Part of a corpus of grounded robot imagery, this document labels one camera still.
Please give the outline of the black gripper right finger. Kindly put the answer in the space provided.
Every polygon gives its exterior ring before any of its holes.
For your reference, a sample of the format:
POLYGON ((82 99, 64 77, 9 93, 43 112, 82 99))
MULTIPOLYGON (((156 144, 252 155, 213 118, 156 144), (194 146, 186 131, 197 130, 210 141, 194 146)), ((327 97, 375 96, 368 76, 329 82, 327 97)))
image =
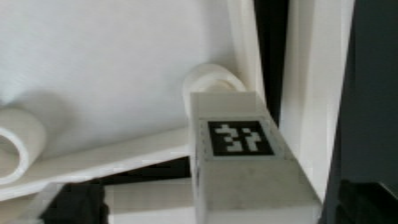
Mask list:
POLYGON ((334 224, 398 224, 398 195, 382 183, 341 181, 334 224))

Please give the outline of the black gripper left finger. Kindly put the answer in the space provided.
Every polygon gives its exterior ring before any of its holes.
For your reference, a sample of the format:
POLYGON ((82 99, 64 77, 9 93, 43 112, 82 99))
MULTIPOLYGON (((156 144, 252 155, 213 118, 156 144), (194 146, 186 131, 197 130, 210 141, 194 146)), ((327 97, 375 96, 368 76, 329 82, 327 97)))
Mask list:
POLYGON ((110 209, 101 183, 51 183, 50 203, 39 214, 44 224, 108 224, 110 209))

